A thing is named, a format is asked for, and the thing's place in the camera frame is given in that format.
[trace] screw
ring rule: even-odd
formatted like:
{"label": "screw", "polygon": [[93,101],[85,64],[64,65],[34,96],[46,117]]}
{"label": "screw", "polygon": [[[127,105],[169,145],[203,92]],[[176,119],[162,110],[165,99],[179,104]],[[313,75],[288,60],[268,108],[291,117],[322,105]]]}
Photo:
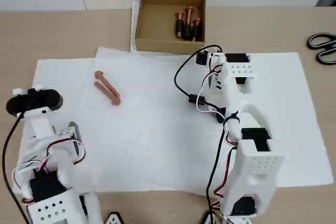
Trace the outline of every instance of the screw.
{"label": "screw", "polygon": [[199,26],[200,22],[201,22],[200,18],[197,18],[197,19],[194,20],[194,28],[193,28],[193,38],[192,38],[192,41],[196,41],[196,36],[197,36],[198,30],[199,30],[198,26]]}
{"label": "screw", "polygon": [[176,13],[177,19],[182,19],[183,16],[184,16],[184,12],[183,11],[179,11],[179,12]]}
{"label": "screw", "polygon": [[119,97],[119,93],[114,89],[114,87],[111,85],[111,83],[109,83],[109,81],[107,79],[105,79],[104,77],[104,73],[102,71],[96,71],[94,73],[95,78],[98,80],[101,80],[102,83],[104,83],[104,85],[116,96]]}
{"label": "screw", "polygon": [[187,6],[187,19],[186,19],[186,24],[189,25],[190,24],[190,19],[191,19],[191,13],[193,12],[194,10],[194,7],[193,6]]}

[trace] open cardboard box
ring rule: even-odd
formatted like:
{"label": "open cardboard box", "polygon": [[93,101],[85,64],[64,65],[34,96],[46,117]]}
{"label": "open cardboard box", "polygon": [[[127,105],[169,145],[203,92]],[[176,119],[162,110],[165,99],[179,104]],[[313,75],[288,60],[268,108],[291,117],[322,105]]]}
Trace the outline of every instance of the open cardboard box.
{"label": "open cardboard box", "polygon": [[[172,52],[191,54],[205,45],[206,0],[141,0],[135,43],[138,51]],[[186,41],[176,38],[176,12],[194,6],[191,24],[201,19],[201,41]]]}

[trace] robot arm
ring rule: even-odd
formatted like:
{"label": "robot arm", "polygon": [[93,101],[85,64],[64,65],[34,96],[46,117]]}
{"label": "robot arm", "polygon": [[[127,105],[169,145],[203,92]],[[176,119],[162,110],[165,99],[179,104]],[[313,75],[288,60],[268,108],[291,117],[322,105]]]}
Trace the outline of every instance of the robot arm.
{"label": "robot arm", "polygon": [[[207,57],[209,71],[214,66],[221,67],[209,85],[206,100],[225,107],[226,117],[238,112],[240,118],[225,124],[230,141],[237,144],[237,152],[234,168],[220,191],[223,198],[219,198],[219,207],[225,223],[246,224],[268,208],[285,156],[276,144],[279,140],[273,138],[276,134],[272,119],[254,102],[260,91],[254,89],[257,73],[250,56],[216,52]],[[244,121],[243,113],[249,113],[259,127],[246,127],[249,122]]]}
{"label": "robot arm", "polygon": [[55,132],[49,123],[48,115],[61,105],[57,91],[36,89],[21,92],[7,103],[10,114],[24,113],[34,133],[26,156],[13,171],[14,181],[29,199],[27,210],[33,224],[102,224],[96,195],[79,195],[72,184],[74,162],[85,155],[80,154],[76,127],[70,124]]}

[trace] wooden table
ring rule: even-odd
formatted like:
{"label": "wooden table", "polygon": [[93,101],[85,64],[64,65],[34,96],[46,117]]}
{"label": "wooden table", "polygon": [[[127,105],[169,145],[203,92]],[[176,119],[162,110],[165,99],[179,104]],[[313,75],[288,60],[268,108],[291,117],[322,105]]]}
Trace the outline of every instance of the wooden table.
{"label": "wooden table", "polygon": [[[335,171],[336,66],[317,64],[306,39],[320,31],[336,34],[336,8],[208,8],[206,18],[207,43],[225,51],[300,53]],[[2,141],[15,121],[5,103],[13,88],[29,87],[38,59],[93,57],[98,46],[129,50],[130,21],[130,10],[0,13]],[[17,162],[21,133],[22,125],[9,144],[8,170]],[[0,223],[23,223],[2,179],[0,189]],[[199,223],[207,207],[205,197],[179,191],[108,193],[99,199],[104,217],[119,211],[126,223]],[[278,189],[267,213],[253,223],[335,223],[335,201],[335,185]]]}

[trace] scissors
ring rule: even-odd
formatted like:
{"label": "scissors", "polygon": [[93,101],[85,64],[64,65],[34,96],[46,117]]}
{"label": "scissors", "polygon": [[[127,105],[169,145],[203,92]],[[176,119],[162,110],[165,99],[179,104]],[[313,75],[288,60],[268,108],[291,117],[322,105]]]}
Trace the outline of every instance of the scissors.
{"label": "scissors", "polygon": [[[322,42],[320,44],[313,44],[313,40],[316,38],[327,38],[329,39],[326,42]],[[327,61],[324,60],[323,57],[326,55],[330,55],[336,52],[336,35],[328,34],[328,33],[318,33],[310,36],[307,40],[307,47],[311,50],[318,50],[324,48],[324,51],[321,51],[316,55],[316,61],[323,65],[336,65],[336,60]]]}

